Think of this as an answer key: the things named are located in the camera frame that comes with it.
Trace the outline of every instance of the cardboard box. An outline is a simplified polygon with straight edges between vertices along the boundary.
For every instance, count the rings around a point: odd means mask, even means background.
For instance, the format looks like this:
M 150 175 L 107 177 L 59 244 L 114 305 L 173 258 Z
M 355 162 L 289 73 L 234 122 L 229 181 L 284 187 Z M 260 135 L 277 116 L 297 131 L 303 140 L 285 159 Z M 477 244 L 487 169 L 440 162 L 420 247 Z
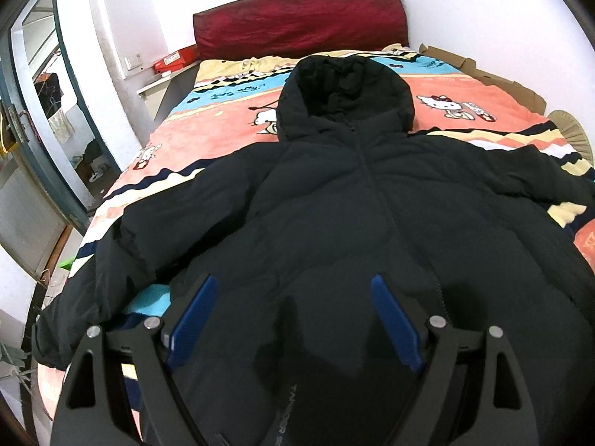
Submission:
M 421 44 L 419 53 L 427 57 L 432 57 L 459 69 L 464 74 L 473 77 L 484 85 L 495 85 L 501 88 L 508 95 L 512 96 L 520 105 L 525 106 L 531 112 L 543 115 L 546 111 L 546 101 L 542 96 L 533 90 L 523 87 L 518 82 L 507 80 L 503 77 L 490 74 L 489 72 L 479 70 L 473 59 L 461 57 L 455 53 L 437 49 L 436 47 L 426 47 Z

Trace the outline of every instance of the jacket's left sleeve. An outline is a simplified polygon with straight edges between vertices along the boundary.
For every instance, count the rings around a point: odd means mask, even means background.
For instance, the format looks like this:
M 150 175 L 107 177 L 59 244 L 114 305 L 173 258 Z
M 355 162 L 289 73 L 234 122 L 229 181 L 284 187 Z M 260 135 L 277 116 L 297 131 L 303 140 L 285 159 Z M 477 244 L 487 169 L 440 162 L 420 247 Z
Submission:
M 90 325 L 110 320 L 139 291 L 239 229 L 283 150 L 280 143 L 251 145 L 129 205 L 41 313 L 32 337 L 38 362 L 64 370 Z
M 594 204 L 595 183 L 564 171 L 534 145 L 512 151 L 485 150 L 468 142 L 455 144 L 454 139 L 443 139 L 451 141 L 445 145 L 451 158 L 497 194 L 552 204 Z

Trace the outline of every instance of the wall switch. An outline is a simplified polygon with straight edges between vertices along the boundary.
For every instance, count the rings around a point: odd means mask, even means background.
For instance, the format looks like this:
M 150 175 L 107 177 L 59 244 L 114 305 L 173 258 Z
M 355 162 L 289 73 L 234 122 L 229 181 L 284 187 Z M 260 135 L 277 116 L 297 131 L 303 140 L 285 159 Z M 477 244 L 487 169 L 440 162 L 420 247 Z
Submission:
M 136 55 L 131 55 L 129 57 L 124 57 L 124 63 L 126 64 L 126 70 L 136 69 L 143 65 L 143 61 L 141 59 L 141 54 L 137 53 Z

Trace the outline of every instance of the jacket zipper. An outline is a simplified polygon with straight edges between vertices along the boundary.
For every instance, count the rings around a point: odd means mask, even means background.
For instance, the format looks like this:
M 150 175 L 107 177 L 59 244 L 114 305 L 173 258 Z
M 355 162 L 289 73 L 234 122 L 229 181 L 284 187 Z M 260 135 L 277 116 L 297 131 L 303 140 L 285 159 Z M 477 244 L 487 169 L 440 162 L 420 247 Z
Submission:
M 374 178 L 372 172 L 370 171 L 370 167 L 368 166 L 368 162 L 366 161 L 366 156 L 365 156 L 364 150 L 362 149 L 361 143 L 359 142 L 359 135 L 358 135 L 357 129 L 350 123 L 347 123 L 347 127 L 349 127 L 349 130 L 351 130 L 351 132 L 353 133 L 353 136 L 355 139 L 355 150 L 358 153 L 359 162 L 362 165 L 362 169 L 364 170 L 366 179 L 370 183 L 372 189 L 374 190 L 374 193 L 376 193 L 376 196 L 378 197 L 382 208 L 384 208 L 385 214 L 388 215 L 390 223 L 392 224 L 393 229 L 396 231 L 397 235 L 401 238 L 401 240 L 403 242 L 406 242 L 407 244 L 412 245 L 412 248 L 415 250 L 416 254 L 418 255 L 419 258 L 417 259 L 415 256 L 413 256 L 412 257 L 413 260 L 415 262 L 417 262 L 418 265 L 420 265 L 421 268 L 423 268 L 423 270 L 425 270 L 430 275 L 433 282 L 435 283 L 436 290 L 438 292 L 438 298 L 440 300 L 440 304 L 442 305 L 442 309 L 444 310 L 446 319 L 450 323 L 452 323 L 452 320 L 450 320 L 450 315 L 448 314 L 448 310 L 446 308 L 446 303 L 444 301 L 444 292 L 442 290 L 440 280 L 438 280 L 438 276 L 436 275 L 434 267 L 425 258 L 424 254 L 420 252 L 418 247 L 410 239 L 406 239 L 405 233 L 403 233 L 403 231 L 400 229 L 399 225 L 397 224 L 395 214 L 391 211 L 389 202 L 386 199 L 385 194 L 382 192 L 382 190 L 379 189 L 378 185 L 376 184 L 376 179 Z

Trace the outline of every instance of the puffer jacket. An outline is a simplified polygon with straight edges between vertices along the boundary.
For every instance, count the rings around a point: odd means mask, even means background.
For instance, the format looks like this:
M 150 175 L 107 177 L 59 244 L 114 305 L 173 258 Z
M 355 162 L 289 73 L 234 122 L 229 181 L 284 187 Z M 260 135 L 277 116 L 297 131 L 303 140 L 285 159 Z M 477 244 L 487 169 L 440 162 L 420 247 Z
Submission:
M 558 441 L 593 385 L 595 279 L 543 205 L 595 185 L 533 146 L 408 136 L 408 85 L 358 56 L 300 61 L 277 118 L 280 142 L 130 205 L 42 313 L 36 358 L 65 368 L 139 290 L 209 272 L 218 302 L 174 375 L 207 442 L 380 446 L 419 381 L 372 304 L 383 272 L 456 327 L 502 327 Z

